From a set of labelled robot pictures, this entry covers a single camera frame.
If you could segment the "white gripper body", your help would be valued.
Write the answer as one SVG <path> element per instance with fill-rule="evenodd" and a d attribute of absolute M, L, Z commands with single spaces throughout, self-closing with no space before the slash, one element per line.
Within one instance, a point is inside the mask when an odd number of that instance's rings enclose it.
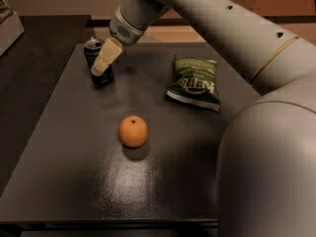
<path fill-rule="evenodd" d="M 140 11 L 118 7 L 110 21 L 111 35 L 123 45 L 133 45 L 143 36 Z"/>

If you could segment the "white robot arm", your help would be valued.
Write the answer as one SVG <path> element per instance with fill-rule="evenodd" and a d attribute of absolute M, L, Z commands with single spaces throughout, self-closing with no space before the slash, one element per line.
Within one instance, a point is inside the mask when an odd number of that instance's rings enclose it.
<path fill-rule="evenodd" d="M 110 33 L 132 45 L 168 9 L 261 95 L 221 139 L 218 237 L 316 237 L 316 46 L 230 0 L 122 0 Z"/>

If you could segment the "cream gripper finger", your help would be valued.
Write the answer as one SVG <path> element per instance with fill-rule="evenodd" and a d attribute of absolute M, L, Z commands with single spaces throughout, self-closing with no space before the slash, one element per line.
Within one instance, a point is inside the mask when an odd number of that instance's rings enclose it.
<path fill-rule="evenodd" d="M 91 73 L 94 76 L 101 76 L 119 58 L 122 52 L 123 46 L 117 39 L 106 39 L 94 61 Z"/>

